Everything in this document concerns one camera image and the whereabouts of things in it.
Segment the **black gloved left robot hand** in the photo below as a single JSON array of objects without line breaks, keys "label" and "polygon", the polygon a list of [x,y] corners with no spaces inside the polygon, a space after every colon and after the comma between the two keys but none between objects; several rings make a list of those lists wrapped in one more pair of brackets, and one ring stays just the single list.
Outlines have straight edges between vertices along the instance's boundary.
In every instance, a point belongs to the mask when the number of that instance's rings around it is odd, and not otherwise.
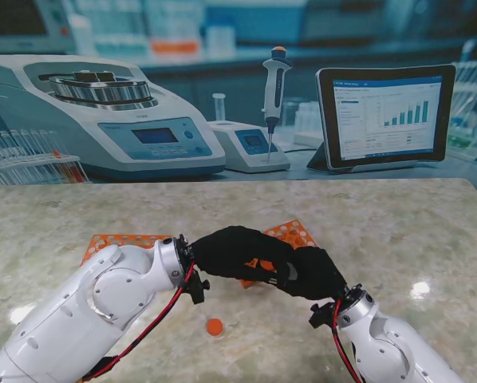
[{"label": "black gloved left robot hand", "polygon": [[266,282],[284,291],[294,252],[288,243],[243,226],[229,226],[191,245],[195,265],[208,274],[252,282]]}]

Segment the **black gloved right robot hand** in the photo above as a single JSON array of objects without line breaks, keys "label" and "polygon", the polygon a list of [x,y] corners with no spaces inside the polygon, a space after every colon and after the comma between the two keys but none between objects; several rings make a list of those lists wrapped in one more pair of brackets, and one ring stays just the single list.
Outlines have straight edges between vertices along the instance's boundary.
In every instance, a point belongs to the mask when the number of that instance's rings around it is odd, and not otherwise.
[{"label": "black gloved right robot hand", "polygon": [[283,286],[287,294],[309,300],[345,296],[347,283],[324,249],[299,247],[287,263],[290,271],[295,272]]}]

